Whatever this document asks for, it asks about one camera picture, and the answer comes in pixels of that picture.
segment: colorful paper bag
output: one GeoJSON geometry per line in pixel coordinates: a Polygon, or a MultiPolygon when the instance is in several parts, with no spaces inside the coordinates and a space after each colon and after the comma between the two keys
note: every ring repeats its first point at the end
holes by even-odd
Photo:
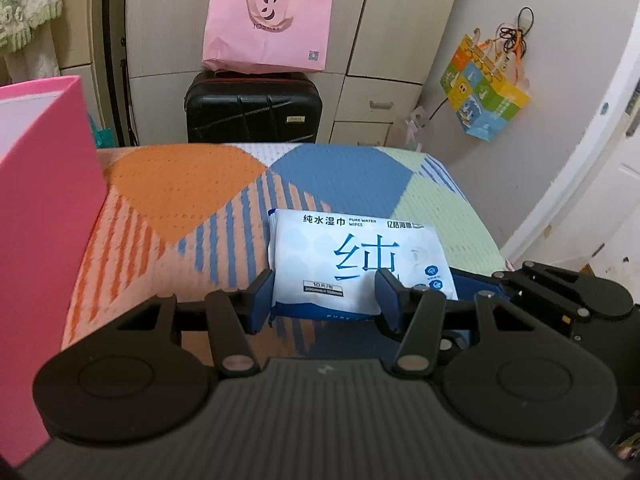
{"type": "Polygon", "coordinates": [[[463,130],[492,140],[529,102],[529,96],[465,36],[440,79],[463,130]]]}

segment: pink box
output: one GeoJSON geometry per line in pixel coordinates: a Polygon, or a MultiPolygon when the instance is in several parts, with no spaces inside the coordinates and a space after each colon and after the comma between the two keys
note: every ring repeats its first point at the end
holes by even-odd
{"type": "Polygon", "coordinates": [[[0,454],[12,465],[49,439],[31,383],[60,351],[106,193],[78,76],[0,88],[0,454]]]}

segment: drawer handle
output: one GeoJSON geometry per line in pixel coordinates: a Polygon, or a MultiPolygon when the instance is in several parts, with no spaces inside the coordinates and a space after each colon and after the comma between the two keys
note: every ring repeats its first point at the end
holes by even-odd
{"type": "Polygon", "coordinates": [[[389,101],[388,103],[377,103],[375,101],[369,101],[369,108],[371,108],[372,110],[391,110],[391,108],[394,107],[394,104],[392,101],[389,101]]]}

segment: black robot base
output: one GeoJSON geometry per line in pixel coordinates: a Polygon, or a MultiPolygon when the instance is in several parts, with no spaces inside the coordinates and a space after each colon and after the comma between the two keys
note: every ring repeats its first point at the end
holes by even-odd
{"type": "Polygon", "coordinates": [[[33,397],[52,440],[18,473],[634,478],[603,439],[615,410],[640,406],[640,314],[629,293],[532,262],[493,278],[462,275],[477,287],[467,301],[376,273],[377,326],[402,341],[389,367],[271,359],[260,369],[245,333],[270,312],[269,270],[246,291],[201,302],[150,298],[40,369],[33,397]],[[209,332],[215,367],[180,348],[183,330],[209,332]]]}

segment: black suitcase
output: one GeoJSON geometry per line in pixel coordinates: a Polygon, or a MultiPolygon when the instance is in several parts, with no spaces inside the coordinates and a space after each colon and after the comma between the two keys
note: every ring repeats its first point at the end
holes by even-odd
{"type": "Polygon", "coordinates": [[[199,73],[184,98],[189,142],[316,142],[322,100],[302,73],[199,73]]]}

